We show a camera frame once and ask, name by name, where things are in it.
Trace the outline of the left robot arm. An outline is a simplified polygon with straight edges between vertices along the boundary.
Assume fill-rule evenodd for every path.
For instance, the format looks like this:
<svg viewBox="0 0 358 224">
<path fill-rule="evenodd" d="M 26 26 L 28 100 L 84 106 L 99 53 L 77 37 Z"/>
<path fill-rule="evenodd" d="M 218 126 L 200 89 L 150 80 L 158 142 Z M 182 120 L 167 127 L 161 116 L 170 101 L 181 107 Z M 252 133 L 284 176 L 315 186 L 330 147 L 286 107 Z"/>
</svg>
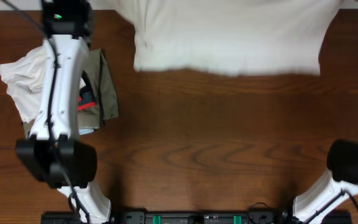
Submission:
<svg viewBox="0 0 358 224">
<path fill-rule="evenodd" d="M 42 1 L 47 51 L 40 108 L 16 154 L 35 179 L 67 197 L 70 212 L 47 212 L 42 223 L 110 223 L 111 201 L 95 181 L 97 155 L 80 142 L 78 100 L 89 58 L 93 10 L 88 1 Z"/>
</svg>

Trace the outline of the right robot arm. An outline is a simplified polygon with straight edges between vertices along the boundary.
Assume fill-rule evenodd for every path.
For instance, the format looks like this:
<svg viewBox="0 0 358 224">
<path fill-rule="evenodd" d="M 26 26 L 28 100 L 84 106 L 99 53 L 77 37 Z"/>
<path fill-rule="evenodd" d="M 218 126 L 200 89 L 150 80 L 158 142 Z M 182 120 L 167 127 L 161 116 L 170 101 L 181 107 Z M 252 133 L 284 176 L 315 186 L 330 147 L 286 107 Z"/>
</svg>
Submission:
<svg viewBox="0 0 358 224">
<path fill-rule="evenodd" d="M 322 176 L 295 197 L 288 221 L 322 223 L 340 204 L 358 195 L 358 141 L 335 140 L 326 165 Z"/>
</svg>

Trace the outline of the white printed t-shirt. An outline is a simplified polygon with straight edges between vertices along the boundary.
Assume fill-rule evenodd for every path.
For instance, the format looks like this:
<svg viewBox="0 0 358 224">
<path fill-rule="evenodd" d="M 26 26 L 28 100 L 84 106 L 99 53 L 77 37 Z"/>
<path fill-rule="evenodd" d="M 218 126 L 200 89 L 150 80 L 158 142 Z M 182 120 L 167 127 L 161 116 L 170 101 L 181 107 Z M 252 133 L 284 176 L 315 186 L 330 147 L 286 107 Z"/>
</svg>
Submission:
<svg viewBox="0 0 358 224">
<path fill-rule="evenodd" d="M 334 0 L 123 0 L 111 10 L 134 26 L 134 69 L 227 76 L 319 75 Z"/>
</svg>

